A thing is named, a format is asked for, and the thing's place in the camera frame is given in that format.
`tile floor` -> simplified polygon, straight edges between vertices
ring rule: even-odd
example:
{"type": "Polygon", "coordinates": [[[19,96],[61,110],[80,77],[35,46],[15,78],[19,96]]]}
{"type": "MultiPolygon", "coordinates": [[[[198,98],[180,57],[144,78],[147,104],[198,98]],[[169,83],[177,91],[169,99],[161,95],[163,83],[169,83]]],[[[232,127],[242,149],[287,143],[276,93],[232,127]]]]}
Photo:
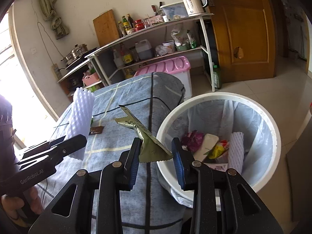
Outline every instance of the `tile floor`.
{"type": "MultiPolygon", "coordinates": [[[[271,180],[258,192],[285,234],[297,223],[291,221],[291,192],[286,153],[296,141],[312,102],[312,79],[304,73],[305,62],[277,57],[277,76],[270,79],[224,83],[219,91],[249,97],[266,108],[275,119],[282,140],[281,157],[271,180]]],[[[193,95],[212,92],[205,75],[191,77],[193,95]]]]}

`white bucket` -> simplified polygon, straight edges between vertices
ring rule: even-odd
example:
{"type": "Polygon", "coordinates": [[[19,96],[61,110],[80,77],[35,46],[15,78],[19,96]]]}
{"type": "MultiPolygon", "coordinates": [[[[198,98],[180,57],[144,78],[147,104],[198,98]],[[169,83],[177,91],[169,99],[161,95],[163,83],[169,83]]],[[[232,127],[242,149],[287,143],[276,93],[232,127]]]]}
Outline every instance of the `white bucket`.
{"type": "MultiPolygon", "coordinates": [[[[250,151],[244,159],[242,176],[255,192],[271,179],[280,159],[281,141],[278,127],[267,110],[254,100],[234,93],[216,92],[193,97],[177,106],[163,121],[157,139],[171,149],[173,137],[198,130],[220,136],[224,124],[227,132],[243,132],[244,147],[250,151]]],[[[173,160],[157,162],[167,185],[160,183],[181,204],[192,205],[193,191],[183,191],[176,178],[173,160]]]]}

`human hand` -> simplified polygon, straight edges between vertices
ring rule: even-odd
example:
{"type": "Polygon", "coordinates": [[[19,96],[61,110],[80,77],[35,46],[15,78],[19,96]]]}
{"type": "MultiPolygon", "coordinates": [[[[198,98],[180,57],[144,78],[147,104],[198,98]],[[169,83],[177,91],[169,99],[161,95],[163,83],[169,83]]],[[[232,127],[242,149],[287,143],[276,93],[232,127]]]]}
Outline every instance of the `human hand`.
{"type": "MultiPolygon", "coordinates": [[[[41,204],[40,197],[38,196],[38,190],[35,187],[31,187],[29,189],[29,195],[31,198],[30,208],[31,210],[40,215],[43,211],[43,207],[41,204]]],[[[9,197],[7,195],[3,195],[1,197],[1,204],[3,206],[4,211],[7,213],[10,218],[13,220],[18,220],[19,216],[16,210],[22,208],[24,206],[24,201],[19,197],[9,197]]]]}

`electric kettle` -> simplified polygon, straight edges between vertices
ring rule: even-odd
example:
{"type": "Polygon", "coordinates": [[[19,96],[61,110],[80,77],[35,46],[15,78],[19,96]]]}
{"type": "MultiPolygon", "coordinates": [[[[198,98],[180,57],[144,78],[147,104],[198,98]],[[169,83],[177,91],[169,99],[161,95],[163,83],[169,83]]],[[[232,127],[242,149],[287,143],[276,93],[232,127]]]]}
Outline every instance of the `electric kettle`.
{"type": "Polygon", "coordinates": [[[198,16],[206,14],[205,7],[208,6],[208,0],[203,4],[202,0],[183,0],[188,16],[198,16]]]}

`wooden door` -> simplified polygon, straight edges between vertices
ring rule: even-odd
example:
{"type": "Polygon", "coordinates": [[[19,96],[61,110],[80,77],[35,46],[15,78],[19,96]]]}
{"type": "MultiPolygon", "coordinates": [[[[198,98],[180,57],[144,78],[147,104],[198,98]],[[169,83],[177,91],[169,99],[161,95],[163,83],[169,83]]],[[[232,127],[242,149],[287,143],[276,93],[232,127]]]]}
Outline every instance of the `wooden door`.
{"type": "Polygon", "coordinates": [[[119,39],[113,10],[109,10],[93,20],[96,36],[100,46],[119,39]]]}
{"type": "Polygon", "coordinates": [[[269,0],[213,0],[222,81],[272,78],[275,34],[269,0]]]}

